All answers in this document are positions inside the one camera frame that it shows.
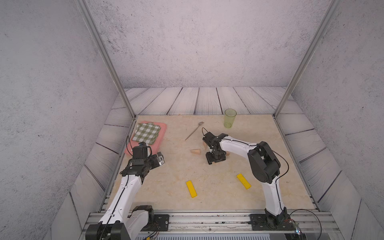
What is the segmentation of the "green checked cloth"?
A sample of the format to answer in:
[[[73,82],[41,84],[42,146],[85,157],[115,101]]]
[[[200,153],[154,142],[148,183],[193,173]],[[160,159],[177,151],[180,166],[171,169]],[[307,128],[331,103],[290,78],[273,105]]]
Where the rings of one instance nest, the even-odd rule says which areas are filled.
[[[153,145],[159,136],[160,130],[161,126],[154,123],[140,123],[132,140],[138,143],[144,142],[147,145]]]

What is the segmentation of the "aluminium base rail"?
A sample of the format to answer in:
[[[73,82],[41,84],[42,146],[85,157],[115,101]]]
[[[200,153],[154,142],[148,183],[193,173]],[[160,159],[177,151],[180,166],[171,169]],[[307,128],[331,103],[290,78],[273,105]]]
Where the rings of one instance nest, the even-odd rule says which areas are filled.
[[[295,231],[253,231],[248,224],[250,214],[265,214],[264,211],[157,211],[154,215],[170,215],[169,229],[166,234],[252,234],[252,233],[286,233],[294,234],[300,230],[309,238],[315,234],[316,239],[329,238],[342,240],[344,237],[329,212],[293,211],[290,219],[296,226]]]

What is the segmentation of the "yellow long block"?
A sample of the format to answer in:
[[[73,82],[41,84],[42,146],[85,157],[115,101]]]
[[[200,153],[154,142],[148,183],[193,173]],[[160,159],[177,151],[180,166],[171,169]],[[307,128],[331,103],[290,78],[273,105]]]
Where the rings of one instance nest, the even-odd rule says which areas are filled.
[[[197,192],[196,192],[196,190],[195,190],[195,187],[194,187],[192,181],[187,181],[187,182],[186,182],[186,186],[187,186],[187,188],[188,188],[188,191],[189,191],[191,197],[192,197],[192,198],[195,198],[195,197],[197,196]]]
[[[247,181],[247,179],[242,175],[238,174],[237,179],[242,183],[246,190],[250,189],[252,185]]]

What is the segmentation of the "right aluminium frame post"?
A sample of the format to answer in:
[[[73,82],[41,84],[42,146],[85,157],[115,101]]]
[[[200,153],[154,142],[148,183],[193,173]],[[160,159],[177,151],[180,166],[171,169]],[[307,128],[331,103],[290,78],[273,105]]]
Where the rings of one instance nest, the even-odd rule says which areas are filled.
[[[323,36],[327,32],[327,29],[329,25],[331,24],[335,14],[337,13],[342,1],[341,0],[332,0],[319,27],[317,28],[300,64],[298,65],[298,68],[296,69],[292,79],[290,80],[283,97],[275,110],[273,117],[276,120],[279,116],[279,114],[282,112],[286,102],[288,101],[289,96],[292,94],[293,90],[295,89],[296,85],[298,84],[302,74],[304,73],[308,63],[310,62],[312,56],[314,55],[317,46],[321,42]]]

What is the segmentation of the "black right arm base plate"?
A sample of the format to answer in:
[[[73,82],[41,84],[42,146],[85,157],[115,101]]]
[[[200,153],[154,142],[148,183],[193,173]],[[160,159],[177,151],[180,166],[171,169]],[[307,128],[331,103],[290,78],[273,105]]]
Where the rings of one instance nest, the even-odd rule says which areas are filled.
[[[253,231],[295,231],[296,226],[292,221],[282,221],[279,224],[268,223],[265,214],[250,214],[250,221]]]

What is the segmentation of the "yellow long block right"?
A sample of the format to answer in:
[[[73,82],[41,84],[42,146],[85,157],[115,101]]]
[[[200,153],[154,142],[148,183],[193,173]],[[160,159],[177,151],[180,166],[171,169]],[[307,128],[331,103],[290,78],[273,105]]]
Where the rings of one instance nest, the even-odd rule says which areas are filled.
[[[252,185],[247,181],[247,179],[242,175],[238,174],[237,179],[242,183],[246,190],[250,189]]]

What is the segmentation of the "pink cutting board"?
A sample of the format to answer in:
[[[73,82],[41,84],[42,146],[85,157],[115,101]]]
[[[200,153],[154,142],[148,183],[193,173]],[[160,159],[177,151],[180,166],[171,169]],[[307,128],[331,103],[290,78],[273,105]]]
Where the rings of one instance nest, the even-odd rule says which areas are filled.
[[[157,153],[163,137],[165,136],[167,125],[156,122],[141,122],[137,124],[130,140],[126,140],[125,154],[131,155],[133,147],[144,142],[151,147],[153,153]]]

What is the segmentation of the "metal spoon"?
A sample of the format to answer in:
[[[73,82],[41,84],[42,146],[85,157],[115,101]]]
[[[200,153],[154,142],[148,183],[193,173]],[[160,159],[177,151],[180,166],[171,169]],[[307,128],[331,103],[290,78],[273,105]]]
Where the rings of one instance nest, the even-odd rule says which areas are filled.
[[[185,141],[191,137],[191,135],[193,135],[197,129],[199,129],[202,125],[204,124],[204,122],[199,122],[198,123],[198,126],[186,137]]]

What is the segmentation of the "aluminium frame post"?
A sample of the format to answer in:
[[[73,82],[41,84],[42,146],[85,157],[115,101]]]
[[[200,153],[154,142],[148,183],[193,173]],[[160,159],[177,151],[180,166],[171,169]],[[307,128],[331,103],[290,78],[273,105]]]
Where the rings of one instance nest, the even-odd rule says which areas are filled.
[[[120,78],[117,74],[117,71],[112,63],[112,60],[108,54],[108,51],[103,43],[103,40],[101,38],[101,35],[97,29],[97,26],[92,18],[92,15],[91,15],[91,12],[87,6],[87,3],[86,1],[84,0],[76,0],[75,1],[78,8],[79,8],[79,11],[83,17],[83,20],[85,21],[85,24],[91,34],[91,37],[94,41],[94,43],[96,44],[96,47],[102,57],[102,60],[104,62],[104,64],[106,65],[107,69],[108,69],[108,72],[112,78],[112,81],[114,83],[114,85],[116,86],[117,88],[117,91],[120,95],[120,97],[122,98],[122,101],[125,105],[125,107],[128,109],[128,112],[130,114],[130,116],[132,118],[136,118],[136,114],[129,102],[129,99],[127,97],[127,94],[122,86],[122,83],[120,81]]]
[[[319,27],[317,28],[300,64],[298,65],[298,68],[296,69],[292,79],[290,80],[283,97],[275,110],[273,117],[276,120],[279,116],[279,114],[282,112],[286,102],[288,101],[289,96],[292,94],[293,90],[295,89],[296,85],[298,84],[302,74],[304,73],[308,63],[310,62],[312,56],[314,55],[317,46],[321,42],[323,36],[327,32],[327,29],[329,25],[331,24],[335,14],[337,13],[342,1],[341,0],[332,0]]]

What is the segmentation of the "left aluminium frame post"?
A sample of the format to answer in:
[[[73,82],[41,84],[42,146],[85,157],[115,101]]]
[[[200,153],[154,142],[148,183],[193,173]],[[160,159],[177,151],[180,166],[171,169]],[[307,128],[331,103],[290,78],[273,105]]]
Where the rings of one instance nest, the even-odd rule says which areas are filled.
[[[117,74],[117,71],[112,63],[112,60],[108,54],[108,51],[103,43],[103,40],[101,38],[101,35],[97,29],[97,26],[92,18],[92,15],[91,15],[91,12],[87,6],[87,3],[86,1],[84,0],[76,0],[75,1],[78,8],[79,8],[79,11],[83,17],[83,20],[85,21],[85,24],[91,34],[91,37],[94,41],[94,43],[96,44],[96,47],[102,57],[102,60],[104,62],[104,64],[106,65],[107,69],[108,69],[108,72],[112,78],[112,81],[114,83],[114,85],[116,86],[117,88],[117,91],[120,95],[120,97],[122,98],[122,101],[125,105],[125,107],[128,109],[128,112],[130,114],[130,116],[132,118],[136,118],[136,114],[129,102],[129,99],[127,97],[127,94],[122,86],[122,83],[120,81],[120,78]]]

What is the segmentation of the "yellow long block left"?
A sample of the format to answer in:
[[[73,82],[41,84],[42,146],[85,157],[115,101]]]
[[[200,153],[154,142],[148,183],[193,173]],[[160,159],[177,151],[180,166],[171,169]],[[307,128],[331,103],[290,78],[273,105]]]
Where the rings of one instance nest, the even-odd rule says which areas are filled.
[[[195,198],[195,197],[197,196],[197,192],[196,192],[196,190],[195,190],[195,187],[194,187],[192,181],[187,181],[187,182],[186,182],[186,186],[187,186],[187,188],[188,188],[188,191],[189,191],[191,197],[192,197],[192,198]]]

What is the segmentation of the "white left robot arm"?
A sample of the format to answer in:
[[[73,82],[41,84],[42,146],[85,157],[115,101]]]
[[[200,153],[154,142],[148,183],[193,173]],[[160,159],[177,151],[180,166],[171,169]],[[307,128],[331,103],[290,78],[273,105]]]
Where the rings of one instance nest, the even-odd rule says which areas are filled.
[[[89,225],[86,240],[134,240],[147,225],[155,221],[150,205],[131,209],[135,196],[150,170],[164,164],[163,155],[141,142],[133,147],[132,158],[121,172],[122,179],[110,207],[97,224]]]

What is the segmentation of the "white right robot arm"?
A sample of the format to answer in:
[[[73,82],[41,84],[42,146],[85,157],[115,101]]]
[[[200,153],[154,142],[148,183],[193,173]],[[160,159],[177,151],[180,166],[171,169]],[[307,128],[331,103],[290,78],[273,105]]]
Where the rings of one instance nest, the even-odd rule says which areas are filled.
[[[227,134],[215,136],[211,132],[203,134],[203,141],[210,149],[206,153],[210,165],[225,161],[228,152],[249,160],[252,173],[262,183],[264,191],[266,200],[264,224],[272,230],[277,230],[290,219],[280,191],[281,163],[266,142],[247,143]]]

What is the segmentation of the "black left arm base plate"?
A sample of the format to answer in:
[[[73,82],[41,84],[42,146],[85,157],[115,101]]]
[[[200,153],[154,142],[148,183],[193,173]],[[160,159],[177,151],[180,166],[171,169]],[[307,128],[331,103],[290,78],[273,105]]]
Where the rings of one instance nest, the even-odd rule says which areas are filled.
[[[142,232],[167,232],[169,229],[170,215],[149,216],[148,224],[142,229]]]

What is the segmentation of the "green translucent plastic cup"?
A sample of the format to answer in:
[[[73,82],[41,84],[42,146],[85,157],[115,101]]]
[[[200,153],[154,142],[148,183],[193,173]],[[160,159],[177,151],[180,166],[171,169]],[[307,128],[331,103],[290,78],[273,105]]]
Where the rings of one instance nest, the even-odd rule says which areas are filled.
[[[233,126],[235,118],[237,116],[237,111],[234,109],[226,109],[224,111],[224,127],[230,129]]]

